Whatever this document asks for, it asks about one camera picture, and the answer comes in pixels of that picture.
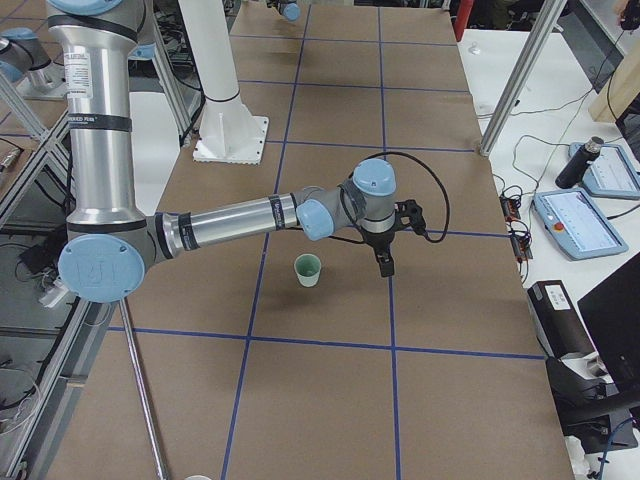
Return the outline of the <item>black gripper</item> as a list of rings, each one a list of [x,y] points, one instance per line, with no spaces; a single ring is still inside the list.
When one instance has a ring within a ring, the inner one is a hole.
[[[374,251],[381,277],[392,277],[395,274],[395,263],[391,254],[391,244],[396,235],[394,228],[384,232],[372,232],[361,227],[360,233],[364,243]]]

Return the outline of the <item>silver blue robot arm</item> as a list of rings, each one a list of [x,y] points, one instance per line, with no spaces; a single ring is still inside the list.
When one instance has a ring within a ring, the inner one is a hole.
[[[144,100],[130,110],[129,62],[158,52],[160,34],[148,1],[51,1],[48,26],[60,43],[67,82],[75,207],[58,259],[66,288],[96,302],[134,292],[148,270],[198,248],[301,227],[317,241],[357,228],[380,272],[391,276],[390,246],[400,223],[392,166],[377,154],[338,187],[307,187],[205,213],[159,210],[178,152],[165,106]]]
[[[296,0],[268,0],[267,6],[274,8],[287,21],[295,22],[301,15],[301,9]]]

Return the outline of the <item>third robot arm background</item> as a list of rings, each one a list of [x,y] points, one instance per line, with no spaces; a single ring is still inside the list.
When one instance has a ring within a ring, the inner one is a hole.
[[[66,97],[64,67],[51,59],[29,28],[1,32],[1,73],[23,98],[61,100]]]

